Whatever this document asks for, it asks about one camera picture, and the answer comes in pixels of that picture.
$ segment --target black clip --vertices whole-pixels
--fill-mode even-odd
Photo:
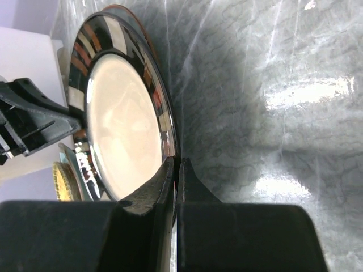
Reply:
[[[29,156],[81,129],[69,110],[48,99],[28,78],[0,82],[0,165]]]

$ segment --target gray marble countertop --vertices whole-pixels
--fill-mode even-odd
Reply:
[[[302,206],[331,271],[363,271],[361,0],[61,1],[64,74],[110,3],[153,40],[201,181],[225,202]]]

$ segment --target yellow object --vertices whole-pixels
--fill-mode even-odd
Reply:
[[[53,164],[53,179],[59,201],[82,200],[77,181],[68,164]]]

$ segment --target countertop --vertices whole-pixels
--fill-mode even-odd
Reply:
[[[60,1],[65,77],[78,28],[110,3],[153,40],[200,180],[224,202],[302,206],[331,271],[363,271],[361,1]]]

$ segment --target plate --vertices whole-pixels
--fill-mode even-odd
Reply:
[[[91,15],[71,54],[69,105],[85,129],[74,135],[92,200],[121,200],[180,157],[170,97],[136,17],[118,5]]]

